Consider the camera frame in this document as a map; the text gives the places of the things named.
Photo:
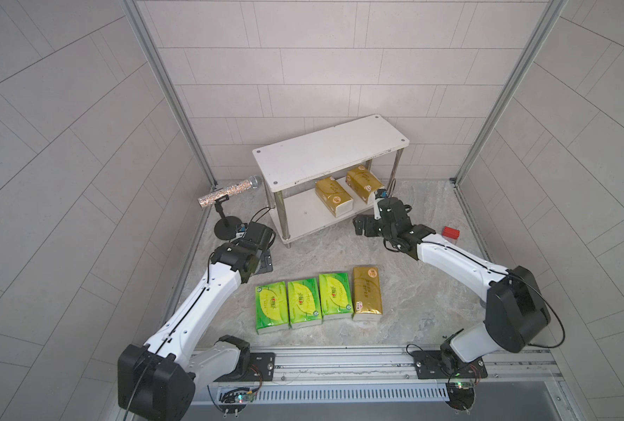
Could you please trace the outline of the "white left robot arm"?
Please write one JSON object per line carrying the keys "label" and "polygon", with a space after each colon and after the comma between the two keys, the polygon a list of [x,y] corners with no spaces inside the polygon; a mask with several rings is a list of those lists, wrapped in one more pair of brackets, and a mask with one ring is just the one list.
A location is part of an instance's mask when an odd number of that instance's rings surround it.
{"label": "white left robot arm", "polygon": [[117,361],[120,408],[148,420],[180,420],[198,387],[224,375],[241,377],[250,357],[248,342],[223,336],[201,354],[194,349],[229,296],[249,281],[275,232],[252,222],[242,237],[210,254],[190,296],[145,344],[130,344]]}

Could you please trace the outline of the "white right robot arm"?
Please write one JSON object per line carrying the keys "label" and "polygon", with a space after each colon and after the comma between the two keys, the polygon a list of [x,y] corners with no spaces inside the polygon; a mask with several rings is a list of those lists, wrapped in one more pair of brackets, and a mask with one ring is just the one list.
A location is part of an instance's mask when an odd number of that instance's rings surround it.
{"label": "white right robot arm", "polygon": [[497,351],[520,353],[559,315],[540,292],[527,268],[486,261],[457,247],[429,226],[414,224],[411,205],[383,195],[373,204],[373,214],[357,215],[352,224],[359,236],[379,237],[387,251],[438,268],[475,293],[485,305],[485,319],[447,338],[437,351],[410,353],[417,377],[471,379],[486,377],[482,361]]}

